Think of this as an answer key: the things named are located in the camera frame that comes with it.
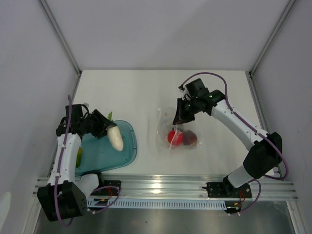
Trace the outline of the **bright red tomato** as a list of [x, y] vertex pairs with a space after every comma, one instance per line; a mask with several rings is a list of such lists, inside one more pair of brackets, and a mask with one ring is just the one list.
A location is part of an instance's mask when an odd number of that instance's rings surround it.
[[167, 135], [167, 141], [173, 146], [179, 146], [183, 142], [183, 133], [180, 130], [171, 130]]

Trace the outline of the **left aluminium frame post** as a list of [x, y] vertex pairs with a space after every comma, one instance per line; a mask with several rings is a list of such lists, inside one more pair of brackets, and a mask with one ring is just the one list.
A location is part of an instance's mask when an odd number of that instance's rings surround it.
[[79, 65], [73, 55], [72, 50], [70, 49], [70, 46], [68, 42], [65, 39], [65, 36], [63, 35], [63, 32], [46, 0], [38, 0], [37, 1], [39, 6], [41, 7], [45, 17], [47, 18], [48, 23], [50, 24], [50, 27], [52, 28], [52, 31], [54, 32], [57, 40], [59, 41], [61, 48], [63, 49], [66, 57], [68, 58], [71, 66], [73, 67], [75, 73], [80, 76], [82, 71], [79, 68]]

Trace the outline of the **dark red apple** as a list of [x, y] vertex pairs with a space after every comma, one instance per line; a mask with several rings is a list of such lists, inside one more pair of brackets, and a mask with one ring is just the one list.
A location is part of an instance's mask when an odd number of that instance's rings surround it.
[[198, 137], [197, 135], [191, 131], [191, 130], [186, 130], [183, 132], [183, 144], [185, 146], [196, 146], [198, 142]]

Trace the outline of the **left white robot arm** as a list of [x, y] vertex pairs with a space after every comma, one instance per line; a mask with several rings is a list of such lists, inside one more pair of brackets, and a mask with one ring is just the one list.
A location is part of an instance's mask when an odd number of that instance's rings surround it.
[[57, 153], [54, 166], [46, 186], [37, 191], [41, 207], [51, 222], [73, 220], [89, 211], [87, 199], [93, 193], [100, 195], [107, 191], [113, 196], [120, 188], [105, 183], [99, 170], [88, 171], [76, 180], [75, 169], [82, 138], [91, 134], [96, 139], [110, 136], [117, 124], [106, 118], [98, 110], [83, 112], [84, 104], [67, 105], [66, 115], [56, 129]]

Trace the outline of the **teal plastic tray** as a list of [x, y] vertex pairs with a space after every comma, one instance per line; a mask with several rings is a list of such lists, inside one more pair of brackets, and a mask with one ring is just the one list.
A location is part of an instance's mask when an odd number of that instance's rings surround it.
[[124, 143], [122, 151], [111, 145], [107, 136], [97, 139], [87, 134], [82, 139], [82, 156], [75, 176], [82, 176], [89, 171], [108, 171], [125, 167], [137, 156], [137, 138], [132, 125], [124, 120], [116, 120]]

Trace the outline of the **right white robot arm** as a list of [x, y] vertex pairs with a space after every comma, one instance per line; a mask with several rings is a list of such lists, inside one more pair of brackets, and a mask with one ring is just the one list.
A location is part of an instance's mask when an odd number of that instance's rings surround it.
[[269, 134], [240, 116], [221, 91], [203, 91], [178, 98], [173, 125], [194, 121], [199, 112], [207, 113], [220, 121], [238, 137], [248, 151], [243, 164], [223, 178], [222, 190], [225, 195], [235, 196], [240, 187], [265, 176], [282, 162], [281, 136], [276, 132]]

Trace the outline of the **aluminium mounting rail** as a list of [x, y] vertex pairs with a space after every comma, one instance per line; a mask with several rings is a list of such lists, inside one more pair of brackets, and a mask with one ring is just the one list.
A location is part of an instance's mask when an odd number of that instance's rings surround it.
[[[220, 182], [223, 176], [200, 175], [114, 175], [103, 174], [105, 180], [121, 181], [121, 197], [134, 199], [190, 199], [208, 198], [203, 189], [207, 182]], [[268, 178], [261, 183], [260, 201], [297, 201], [294, 184]]]

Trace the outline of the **right aluminium frame post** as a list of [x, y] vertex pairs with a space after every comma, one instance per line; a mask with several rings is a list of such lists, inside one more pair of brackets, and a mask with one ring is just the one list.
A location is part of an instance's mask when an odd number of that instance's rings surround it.
[[296, 7], [298, 0], [288, 0], [286, 6], [284, 7], [282, 13], [280, 14], [277, 22], [274, 24], [272, 31], [270, 32], [268, 38], [266, 39], [262, 49], [260, 50], [255, 62], [253, 63], [249, 76], [253, 78], [255, 76], [256, 71], [258, 70], [261, 63], [264, 61], [265, 57], [269, 53], [271, 47], [275, 43], [277, 37], [281, 33], [283, 27], [285, 26], [288, 18], [290, 17], [292, 11]]

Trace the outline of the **clear zip top bag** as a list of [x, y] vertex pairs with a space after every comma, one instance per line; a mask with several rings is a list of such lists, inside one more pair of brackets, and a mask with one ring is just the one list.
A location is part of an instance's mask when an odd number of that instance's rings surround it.
[[158, 108], [156, 147], [166, 153], [182, 153], [203, 145], [202, 134], [194, 122], [173, 125], [176, 110]]

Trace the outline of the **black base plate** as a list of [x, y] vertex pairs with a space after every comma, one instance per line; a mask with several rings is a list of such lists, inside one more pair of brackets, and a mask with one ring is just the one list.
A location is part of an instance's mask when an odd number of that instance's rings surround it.
[[252, 198], [250, 185], [245, 183], [239, 188], [223, 182], [207, 182], [202, 189], [207, 191], [209, 198]]
[[107, 186], [109, 186], [109, 187], [97, 191], [96, 194], [101, 195], [101, 196], [109, 196], [109, 197], [117, 196], [118, 191], [115, 187], [118, 187], [120, 189], [121, 188], [121, 181], [120, 180], [105, 180], [105, 181], [100, 183], [99, 188], [107, 187]]

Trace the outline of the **green orange mango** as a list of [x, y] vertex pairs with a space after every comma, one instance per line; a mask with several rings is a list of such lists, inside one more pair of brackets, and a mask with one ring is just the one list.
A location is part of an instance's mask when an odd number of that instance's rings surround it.
[[80, 166], [81, 159], [82, 159], [82, 148], [79, 147], [78, 152], [77, 152], [77, 158], [76, 158], [76, 168]]

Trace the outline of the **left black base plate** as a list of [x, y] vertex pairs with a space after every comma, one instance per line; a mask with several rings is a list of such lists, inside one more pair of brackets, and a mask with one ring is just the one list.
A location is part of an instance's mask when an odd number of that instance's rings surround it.
[[118, 191], [115, 187], [118, 187], [120, 189], [121, 188], [121, 181], [120, 180], [105, 180], [105, 181], [100, 183], [99, 188], [107, 187], [107, 186], [109, 186], [109, 187], [97, 191], [96, 194], [101, 195], [101, 196], [109, 196], [109, 197], [117, 196]]

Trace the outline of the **aluminium frame post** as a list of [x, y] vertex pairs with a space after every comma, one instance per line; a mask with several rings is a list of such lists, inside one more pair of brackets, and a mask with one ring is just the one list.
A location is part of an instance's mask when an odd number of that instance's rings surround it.
[[269, 53], [271, 47], [275, 43], [277, 37], [281, 33], [283, 27], [285, 26], [288, 18], [290, 17], [292, 11], [296, 7], [298, 0], [288, 0], [286, 6], [284, 7], [282, 13], [280, 14], [277, 22], [274, 24], [272, 31], [270, 32], [268, 38], [266, 39], [262, 49], [260, 50], [255, 62], [253, 63], [249, 76], [253, 78], [255, 76], [256, 71], [258, 70], [261, 63], [264, 61], [265, 57]]
[[72, 50], [70, 49], [70, 46], [68, 42], [65, 39], [65, 36], [63, 35], [63, 32], [46, 0], [38, 0], [37, 1], [39, 6], [41, 7], [45, 17], [47, 18], [48, 23], [50, 24], [50, 27], [52, 28], [52, 31], [54, 32], [57, 40], [59, 41], [61, 48], [63, 49], [66, 57], [68, 58], [71, 66], [73, 67], [75, 73], [80, 76], [82, 71], [79, 68], [79, 65], [73, 55]]

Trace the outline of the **white radish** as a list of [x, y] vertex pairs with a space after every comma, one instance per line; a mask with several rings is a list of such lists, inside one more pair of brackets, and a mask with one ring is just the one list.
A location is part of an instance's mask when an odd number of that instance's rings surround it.
[[109, 141], [115, 150], [121, 152], [123, 150], [124, 143], [118, 125], [113, 122], [113, 112], [108, 114], [108, 120], [109, 124], [107, 127], [107, 136]]

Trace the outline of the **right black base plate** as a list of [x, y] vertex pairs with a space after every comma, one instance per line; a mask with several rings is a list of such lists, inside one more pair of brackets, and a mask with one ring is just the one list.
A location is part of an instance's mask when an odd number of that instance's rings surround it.
[[207, 191], [209, 198], [252, 198], [250, 185], [245, 183], [239, 188], [223, 182], [207, 182], [202, 189]]

